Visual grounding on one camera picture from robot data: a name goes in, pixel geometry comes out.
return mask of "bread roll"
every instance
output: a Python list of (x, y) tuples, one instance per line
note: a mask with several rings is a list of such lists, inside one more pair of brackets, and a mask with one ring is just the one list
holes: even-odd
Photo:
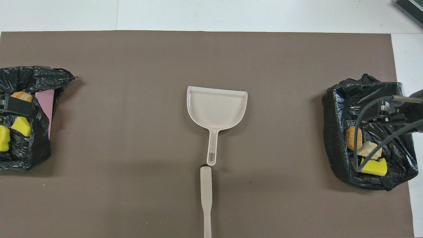
[(11, 97), (15, 97), (27, 102), (32, 102), (32, 95), (29, 93), (26, 93), (24, 91), (20, 91), (20, 92), (14, 92), (12, 95), (10, 95)]
[[(350, 127), (345, 131), (346, 146), (350, 150), (354, 150), (354, 130), (355, 127)], [(363, 136), (359, 128), (357, 133), (357, 149), (361, 149), (361, 146), (363, 146)]]

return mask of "pink paper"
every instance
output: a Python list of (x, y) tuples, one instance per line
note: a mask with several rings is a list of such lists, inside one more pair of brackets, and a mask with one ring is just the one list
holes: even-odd
[(35, 97), (40, 103), (41, 108), (44, 113), (49, 118), (49, 139), (50, 139), (50, 128), (52, 125), (52, 116), (53, 116), (53, 100), (54, 100), (54, 89), (45, 90), (42, 92), (36, 92)]

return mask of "dustpan handle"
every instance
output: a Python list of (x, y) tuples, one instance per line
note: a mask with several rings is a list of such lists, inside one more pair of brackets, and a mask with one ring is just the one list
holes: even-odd
[(210, 129), (210, 136), (209, 136), (209, 149), (207, 152), (207, 165), (213, 166), (216, 163), (216, 152), (217, 152), (217, 135), (219, 133), (218, 130)]

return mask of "robotic arm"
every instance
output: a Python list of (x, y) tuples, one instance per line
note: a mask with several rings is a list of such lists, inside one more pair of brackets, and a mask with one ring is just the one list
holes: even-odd
[(20, 100), (10, 95), (0, 95), (0, 115), (34, 118), (36, 115), (34, 102)]
[[(357, 134), (361, 122), (399, 125), (403, 127), (384, 139), (370, 152), (361, 165), (358, 166)], [(423, 90), (413, 93), (410, 97), (394, 95), (381, 97), (371, 101), (362, 108), (355, 124), (353, 154), (354, 170), (356, 172), (360, 172), (376, 151), (389, 143), (395, 137), (412, 132), (423, 132)]]

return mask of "bread piece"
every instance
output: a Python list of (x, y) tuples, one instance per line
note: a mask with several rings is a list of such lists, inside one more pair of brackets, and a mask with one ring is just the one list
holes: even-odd
[(10, 95), (11, 97), (15, 97), (27, 102), (32, 102), (32, 95), (29, 93), (26, 93), (24, 91), (20, 91), (20, 92), (14, 92), (12, 95)]
[[(350, 150), (354, 150), (354, 130), (355, 127), (350, 127), (345, 131), (346, 146)], [(361, 134), (361, 129), (358, 129), (357, 133), (357, 149), (361, 149), (363, 145), (363, 136)]]
[[(361, 155), (363, 157), (367, 157), (370, 152), (377, 147), (377, 144), (366, 141), (363, 143), (361, 149), (357, 150), (357, 155)], [(372, 160), (377, 160), (379, 157), (382, 156), (382, 148), (376, 151), (376, 153), (371, 157)]]

